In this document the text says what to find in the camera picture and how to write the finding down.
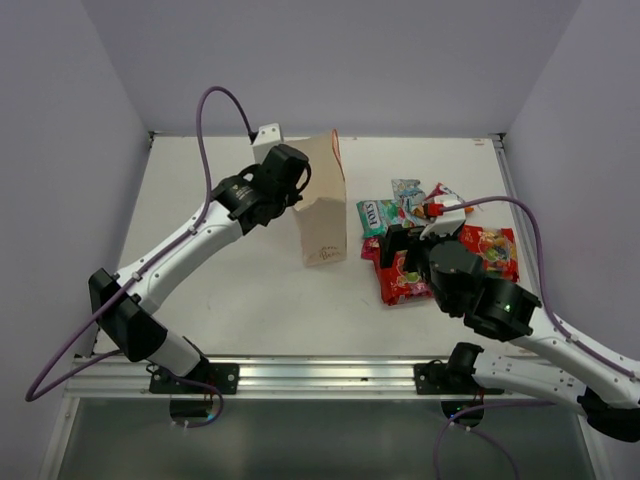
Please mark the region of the large red candy bag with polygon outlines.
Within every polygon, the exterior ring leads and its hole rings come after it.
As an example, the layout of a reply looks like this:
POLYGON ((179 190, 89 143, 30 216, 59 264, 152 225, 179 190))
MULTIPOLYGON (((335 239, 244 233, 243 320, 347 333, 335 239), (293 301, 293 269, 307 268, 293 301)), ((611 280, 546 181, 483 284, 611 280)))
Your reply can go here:
POLYGON ((380 248, 374 248, 372 251, 372 261, 379 282, 380 297, 387 306, 433 297, 431 288, 418 273, 405 271, 405 259, 405 251, 397 252, 392 266, 383 268, 380 263, 380 248))

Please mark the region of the printed bear paper bag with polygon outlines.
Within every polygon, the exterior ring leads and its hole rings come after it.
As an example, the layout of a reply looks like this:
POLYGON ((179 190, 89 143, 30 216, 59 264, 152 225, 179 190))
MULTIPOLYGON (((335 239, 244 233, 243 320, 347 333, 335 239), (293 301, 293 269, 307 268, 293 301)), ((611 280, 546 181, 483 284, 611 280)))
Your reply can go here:
POLYGON ((343 261, 347 256, 346 179, 338 131, 289 141, 304 153, 311 179, 294 207, 306 267, 343 261))

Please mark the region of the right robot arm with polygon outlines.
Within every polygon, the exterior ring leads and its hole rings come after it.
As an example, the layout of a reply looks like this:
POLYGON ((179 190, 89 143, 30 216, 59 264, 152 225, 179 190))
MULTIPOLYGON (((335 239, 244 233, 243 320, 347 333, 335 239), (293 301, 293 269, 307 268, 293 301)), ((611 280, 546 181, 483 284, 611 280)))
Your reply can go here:
POLYGON ((379 263, 403 267, 429 286, 439 309, 475 334, 510 343, 544 359, 528 364, 459 343, 445 379, 451 389, 504 389, 563 404, 600 433, 639 439, 639 363, 558 319, 540 299, 485 269, 454 235, 423 237, 417 228, 391 226, 379 239, 379 263))

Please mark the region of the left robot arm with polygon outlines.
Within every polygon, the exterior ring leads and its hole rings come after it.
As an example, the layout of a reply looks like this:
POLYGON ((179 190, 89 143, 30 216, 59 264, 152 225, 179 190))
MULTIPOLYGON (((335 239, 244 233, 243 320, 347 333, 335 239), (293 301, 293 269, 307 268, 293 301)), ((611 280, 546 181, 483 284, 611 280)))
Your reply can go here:
POLYGON ((207 360, 186 338, 154 315, 196 269, 257 226, 267 226, 294 206, 311 178, 308 157, 279 144, 265 159, 209 190, 192 219, 138 262, 89 279, 97 324, 131 362, 147 360, 172 375, 185 392, 201 390, 207 360))

